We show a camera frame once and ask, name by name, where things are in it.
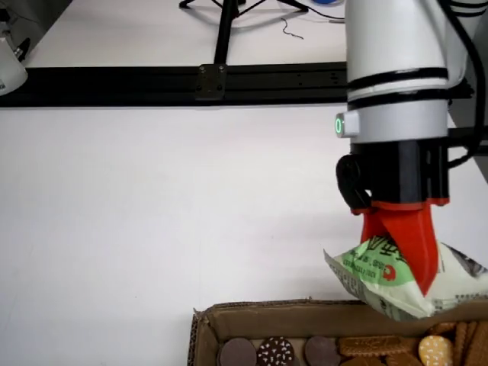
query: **cardboard edge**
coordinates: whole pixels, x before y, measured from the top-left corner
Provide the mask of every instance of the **cardboard edge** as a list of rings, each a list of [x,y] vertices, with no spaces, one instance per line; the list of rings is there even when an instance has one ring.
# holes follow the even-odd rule
[[[190,340],[188,344],[188,366],[194,366],[195,362],[195,349],[197,348],[197,334],[198,334],[199,319],[196,315],[193,315],[191,320]]]
[[[276,300],[276,301],[256,301],[256,302],[240,302],[240,303],[218,303],[209,307],[202,312],[202,316],[206,316],[215,310],[233,310],[239,307],[285,307],[289,305],[365,305],[360,300],[313,300],[313,299],[297,299],[297,300]]]

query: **black cable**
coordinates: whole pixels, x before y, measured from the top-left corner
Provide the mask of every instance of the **black cable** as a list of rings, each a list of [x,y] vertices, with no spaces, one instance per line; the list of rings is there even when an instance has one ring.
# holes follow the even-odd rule
[[[288,36],[292,36],[292,37],[295,37],[295,38],[300,38],[301,40],[304,39],[302,36],[299,36],[297,34],[293,34],[291,32],[287,32],[288,22],[287,22],[287,20],[285,18],[282,18],[281,20],[284,21],[283,33],[285,33]]]
[[[463,24],[459,21],[458,17],[452,11],[448,1],[438,0],[437,3],[441,7],[442,11],[445,14],[445,17],[449,20],[459,38],[463,42],[467,54],[469,55],[469,57],[471,58],[471,62],[473,63],[474,74],[476,75],[477,80],[473,136],[471,137],[471,141],[467,147],[466,155],[458,159],[452,160],[448,163],[448,167],[452,169],[461,164],[464,164],[469,159],[471,159],[476,154],[476,151],[480,147],[481,141],[483,140],[486,106],[486,79],[480,54],[478,53],[476,46],[474,46],[474,42],[471,40],[470,35],[464,29]]]
[[[324,17],[324,18],[327,18],[327,19],[332,19],[334,21],[344,21],[345,20],[344,18],[341,18],[341,17],[333,17],[332,15],[323,14],[320,11],[317,11],[317,10],[315,10],[314,8],[312,8],[312,7],[308,6],[308,5],[306,5],[306,7],[308,8],[308,10],[313,11],[315,14],[318,14],[321,17]]]
[[[26,18],[25,16],[18,14],[14,9],[12,9],[12,7],[9,4],[5,3],[4,1],[0,0],[0,4],[5,6],[5,9],[7,9],[8,11],[11,11],[15,15],[17,15],[18,18],[24,19],[25,21],[30,21],[30,22],[35,23],[35,24],[40,24],[38,21],[35,21],[33,19],[30,19],[30,18]]]

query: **cookie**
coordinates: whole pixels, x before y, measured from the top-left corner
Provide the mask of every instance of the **cookie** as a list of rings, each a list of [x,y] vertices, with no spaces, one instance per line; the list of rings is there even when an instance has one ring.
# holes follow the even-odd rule
[[[223,345],[218,360],[220,366],[255,366],[256,350],[247,339],[234,338]]]
[[[459,322],[456,326],[456,338],[454,340],[454,366],[462,366],[466,336],[467,323]]]
[[[356,357],[344,362],[341,366],[384,366],[384,363],[375,357]]]
[[[430,336],[442,336],[444,333],[451,332],[456,329],[456,322],[439,323],[431,327],[427,334]]]
[[[488,322],[479,322],[473,340],[467,349],[464,366],[481,366],[488,364]]]
[[[439,335],[429,335],[420,341],[420,361],[425,366],[452,366],[453,348],[449,339]]]
[[[294,362],[293,346],[283,337],[266,339],[258,348],[258,366],[294,366]]]
[[[394,335],[354,337],[339,340],[339,351],[349,357],[379,357],[408,351],[407,344]]]
[[[422,362],[410,353],[400,353],[398,355],[388,355],[386,358],[387,366],[422,366]]]
[[[407,352],[417,356],[419,354],[419,343],[421,338],[403,338],[402,342],[407,348]]]
[[[466,361],[467,350],[469,349],[470,344],[473,341],[473,336],[474,333],[476,332],[477,327],[478,327],[478,322],[470,322],[467,325],[466,339],[464,340],[463,361]]]
[[[339,366],[341,356],[337,353],[334,338],[312,337],[305,344],[305,359],[309,366]]]

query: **sprinkled chocolate cookie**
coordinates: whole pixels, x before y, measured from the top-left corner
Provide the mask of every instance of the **sprinkled chocolate cookie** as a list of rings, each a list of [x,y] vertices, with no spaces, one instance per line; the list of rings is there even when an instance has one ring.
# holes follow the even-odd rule
[[[284,337],[266,339],[258,348],[258,366],[293,366],[295,351]]]

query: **chocolate cookie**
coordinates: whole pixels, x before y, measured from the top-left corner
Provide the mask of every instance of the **chocolate cookie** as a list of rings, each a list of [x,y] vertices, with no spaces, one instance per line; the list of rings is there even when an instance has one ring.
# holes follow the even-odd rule
[[[255,366],[256,350],[250,341],[244,338],[229,340],[220,350],[220,366]]]
[[[305,358],[309,366],[339,366],[341,363],[336,340],[320,336],[312,337],[307,341]]]
[[[283,337],[266,339],[258,348],[258,366],[293,366],[295,351]]]

